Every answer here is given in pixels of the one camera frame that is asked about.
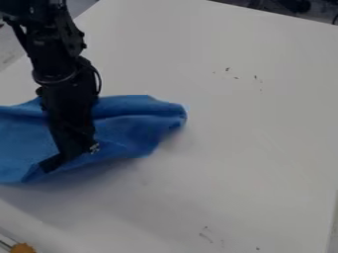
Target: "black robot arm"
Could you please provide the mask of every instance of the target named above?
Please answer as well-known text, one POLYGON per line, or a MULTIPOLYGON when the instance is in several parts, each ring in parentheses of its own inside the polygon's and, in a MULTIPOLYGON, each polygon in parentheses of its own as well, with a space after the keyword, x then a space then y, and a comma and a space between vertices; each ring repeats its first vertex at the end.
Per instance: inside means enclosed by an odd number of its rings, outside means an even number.
POLYGON ((41 162, 50 172, 79 155, 99 150, 91 110, 101 78, 89 60, 84 33, 73 23, 65 0, 0 0, 0 13, 13 28, 41 85, 42 110, 59 151, 41 162))

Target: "blue towel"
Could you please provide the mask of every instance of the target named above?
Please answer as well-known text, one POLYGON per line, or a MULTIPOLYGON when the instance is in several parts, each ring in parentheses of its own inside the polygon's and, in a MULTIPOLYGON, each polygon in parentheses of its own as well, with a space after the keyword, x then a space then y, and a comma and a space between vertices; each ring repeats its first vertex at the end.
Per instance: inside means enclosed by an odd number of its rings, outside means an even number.
POLYGON ((101 98, 93 118, 101 151, 82 154, 45 174, 39 163, 58 150, 40 99, 0 107, 0 183, 31 182, 98 161, 146 156, 166 135, 182 127, 187 115, 182 106, 149 96, 117 96, 101 98))

